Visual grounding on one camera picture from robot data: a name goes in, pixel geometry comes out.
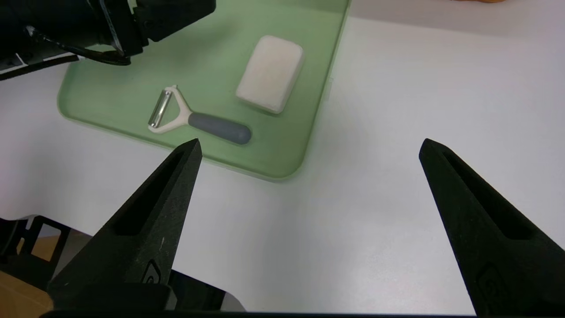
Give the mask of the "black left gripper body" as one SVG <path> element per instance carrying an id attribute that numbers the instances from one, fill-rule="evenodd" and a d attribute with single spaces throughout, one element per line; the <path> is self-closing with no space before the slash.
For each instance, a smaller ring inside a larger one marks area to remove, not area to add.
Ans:
<path id="1" fill-rule="evenodd" d="M 123 58 L 143 52 L 149 43 L 143 38 L 133 15 L 131 0 L 90 0 L 89 4 L 101 34 L 100 44 L 113 47 Z"/>

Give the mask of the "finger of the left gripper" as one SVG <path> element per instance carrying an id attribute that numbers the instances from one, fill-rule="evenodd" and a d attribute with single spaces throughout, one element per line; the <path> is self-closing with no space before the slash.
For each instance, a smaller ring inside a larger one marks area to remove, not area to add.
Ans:
<path id="1" fill-rule="evenodd" d="M 145 38 L 159 42 L 214 10 L 215 0 L 138 0 L 135 19 Z"/>

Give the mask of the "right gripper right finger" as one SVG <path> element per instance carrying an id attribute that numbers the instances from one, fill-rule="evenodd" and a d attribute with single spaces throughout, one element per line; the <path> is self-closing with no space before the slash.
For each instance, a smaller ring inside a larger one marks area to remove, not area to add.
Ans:
<path id="1" fill-rule="evenodd" d="M 563 248 L 450 148 L 418 157 L 476 314 L 563 316 Z"/>

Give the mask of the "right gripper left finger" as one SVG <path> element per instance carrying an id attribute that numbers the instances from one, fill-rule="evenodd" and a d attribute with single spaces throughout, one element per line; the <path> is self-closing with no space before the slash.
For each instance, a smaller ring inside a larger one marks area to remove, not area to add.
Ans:
<path id="1" fill-rule="evenodd" d="M 48 285 L 55 310 L 173 310 L 168 285 L 202 161 L 176 147 Z"/>

